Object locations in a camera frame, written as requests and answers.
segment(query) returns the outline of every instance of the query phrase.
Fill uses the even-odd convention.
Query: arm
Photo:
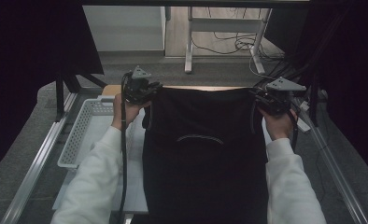
[[[52,223],[108,223],[122,163],[120,103],[118,94],[114,100],[111,126],[78,167]],[[150,102],[144,105],[127,104],[127,125],[135,119],[141,108],[149,105]]]
[[[266,147],[266,180],[269,191],[268,223],[326,223],[320,204],[304,172],[301,157],[295,155],[288,138],[289,117],[265,116],[273,142]]]

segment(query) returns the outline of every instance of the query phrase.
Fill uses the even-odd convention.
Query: metal stand
[[[93,82],[102,89],[107,85],[104,81],[92,76],[91,74],[81,74],[89,81]],[[56,122],[59,122],[64,115],[64,84],[67,89],[72,93],[79,93],[81,90],[81,85],[76,76],[65,76],[62,72],[59,72],[56,76]]]
[[[261,20],[246,19],[212,19],[212,18],[194,18],[192,16],[192,7],[188,7],[188,40],[185,54],[185,73],[192,71],[192,32],[220,32],[220,33],[253,33],[256,34],[256,40],[251,55],[256,64],[259,74],[264,74],[262,63],[260,61],[259,46],[268,23],[271,8],[268,8]]]

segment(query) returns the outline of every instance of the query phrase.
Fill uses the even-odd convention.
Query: black fabric
[[[56,75],[103,74],[78,0],[0,0],[0,160]]]
[[[319,71],[331,120],[368,165],[368,1],[354,1],[326,48]]]
[[[164,88],[157,95],[143,120],[144,191],[153,220],[266,223],[267,158],[253,104],[247,89]]]

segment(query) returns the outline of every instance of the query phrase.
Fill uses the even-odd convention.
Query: hand
[[[121,95],[117,94],[115,95],[113,108],[114,108],[114,119],[112,120],[111,126],[114,128],[117,128],[119,130],[122,130],[122,123],[121,123]],[[132,121],[134,121],[135,117],[137,117],[139,111],[141,108],[147,107],[151,105],[151,101],[146,102],[143,105],[132,105],[128,102],[125,102],[126,106],[126,125],[128,126]]]
[[[288,138],[290,136],[290,132],[292,131],[292,122],[289,118],[289,115],[284,114],[279,117],[274,117],[269,115],[262,109],[258,109],[265,117],[266,131],[268,131],[273,141],[279,138]],[[297,119],[297,115],[292,109],[290,110],[290,112],[294,116],[294,118]]]

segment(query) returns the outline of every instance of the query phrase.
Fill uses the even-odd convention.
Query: black cable
[[[209,14],[209,17],[211,18],[211,11],[210,11],[210,7],[207,7],[207,8],[206,8],[206,11],[207,11],[207,13]]]
[[[248,37],[248,36],[252,36],[252,35],[236,35],[236,36],[230,36],[230,37],[218,37],[218,36],[216,36],[216,32],[213,32],[213,33],[214,33],[214,37],[216,37],[216,39],[219,39],[219,40],[229,40],[229,39],[236,39],[237,37]]]
[[[242,19],[244,19],[245,18],[245,16],[246,16],[246,11],[247,11],[248,9],[245,7],[245,11],[243,12],[243,16],[242,16]]]
[[[239,10],[237,7],[230,7],[230,12],[233,12],[234,14],[232,15],[232,17],[236,17],[237,18],[237,14],[239,13]]]
[[[284,77],[284,74],[286,73],[286,70],[288,70],[289,68],[293,68],[291,66],[290,63],[286,63],[286,65],[281,68],[279,71],[277,71],[275,74],[274,74],[274,77]]]
[[[215,51],[215,50],[213,50],[213,49],[207,49],[207,48],[199,47],[198,45],[196,45],[196,44],[195,44],[195,42],[193,42],[193,39],[192,39],[191,41],[192,41],[192,44],[193,44],[196,48],[198,48],[198,49],[205,49],[205,50],[209,50],[209,51],[215,52],[215,53],[217,53],[217,54],[233,54],[233,53],[235,53],[235,52],[237,52],[237,51],[239,51],[239,50],[240,50],[240,49],[237,49],[237,50],[235,50],[235,51],[231,51],[231,52],[218,52],[218,51]]]
[[[242,51],[248,51],[250,49],[250,46],[254,46],[254,38],[250,38],[248,36],[243,36],[240,37],[239,35],[236,35],[236,40],[234,41],[234,46],[236,49],[240,49]],[[243,42],[242,40],[252,40],[253,43],[250,42]]]
[[[326,135],[327,135],[327,140],[326,140],[326,145],[324,147],[322,147],[319,151],[318,151],[318,157],[315,161],[315,164],[316,164],[316,168],[318,169],[318,176],[320,177],[320,184],[321,184],[321,187],[323,189],[323,195],[321,196],[321,199],[319,200],[319,202],[321,203],[324,199],[324,196],[326,194],[326,189],[324,188],[324,181],[323,181],[323,178],[321,177],[321,171],[318,167],[318,158],[320,156],[320,153],[321,151],[323,151],[326,147],[329,146],[330,144],[330,134],[329,134],[329,129],[327,127],[327,122],[326,122],[326,119],[325,119],[325,113],[324,113],[324,110],[321,110],[321,116],[323,118],[323,122],[324,122],[324,127],[325,127],[325,130],[326,130]]]
[[[262,88],[263,89],[263,85],[265,84],[265,83],[267,83],[267,82],[269,82],[270,81],[270,79],[275,79],[273,76],[272,76],[272,73],[280,66],[280,64],[282,63],[282,61],[281,62],[279,62],[277,65],[275,65],[275,67],[272,69],[272,71],[270,72],[270,73],[268,73],[268,75],[265,75],[265,77],[266,78],[263,78],[263,79],[261,79],[259,82],[257,82],[255,85],[254,85],[254,87],[260,87],[260,88]]]
[[[120,84],[120,92],[121,92],[121,101],[120,101],[120,117],[121,117],[121,131],[120,131],[120,150],[122,151],[122,162],[123,162],[123,189],[122,189],[122,196],[120,199],[120,210],[118,212],[118,222],[122,220],[123,216],[123,206],[125,205],[125,199],[126,199],[126,189],[127,189],[127,182],[128,182],[128,171],[127,171],[127,154],[126,154],[126,100],[124,96],[125,91],[125,80],[128,76],[130,76],[132,73],[126,73],[122,77],[122,81]]]
[[[295,152],[295,147],[297,145],[297,138],[298,138],[298,125],[297,125],[298,120],[291,114],[290,110],[287,112],[287,115],[289,116],[291,123],[292,123],[291,147],[292,147],[292,151]]]
[[[286,59],[285,59],[285,57],[284,57],[284,53],[279,53],[279,56],[280,57],[274,57],[274,58],[272,58],[272,57],[270,57],[269,55],[267,55],[266,53],[265,53],[265,51],[263,50],[263,45],[262,44],[260,44],[260,57],[261,58],[267,58],[267,59],[269,59],[269,60],[271,60],[271,61],[285,61]]]
[[[311,52],[311,50],[313,49],[313,47],[315,47],[318,42],[320,41],[320,39],[323,38],[323,30],[329,26],[331,20],[332,20],[333,15],[331,15],[331,17],[326,20],[322,25],[320,25],[320,27],[323,27],[322,29],[319,29],[317,34],[313,35],[313,38],[306,43],[306,45],[299,51],[289,55],[287,53],[285,53],[284,55],[284,60],[287,62],[290,62],[291,64],[295,63],[295,62],[300,62],[303,60],[304,57],[306,57],[306,54],[308,54],[309,52]],[[303,67],[301,67],[300,69],[298,69],[297,71],[295,71],[293,74],[288,75],[287,77],[285,77],[288,80],[293,80],[294,78],[300,76],[303,74],[304,71],[306,71],[309,67],[309,64],[306,63],[305,65],[303,65]],[[264,80],[261,80],[261,83],[265,83],[269,81],[268,78],[265,78]]]

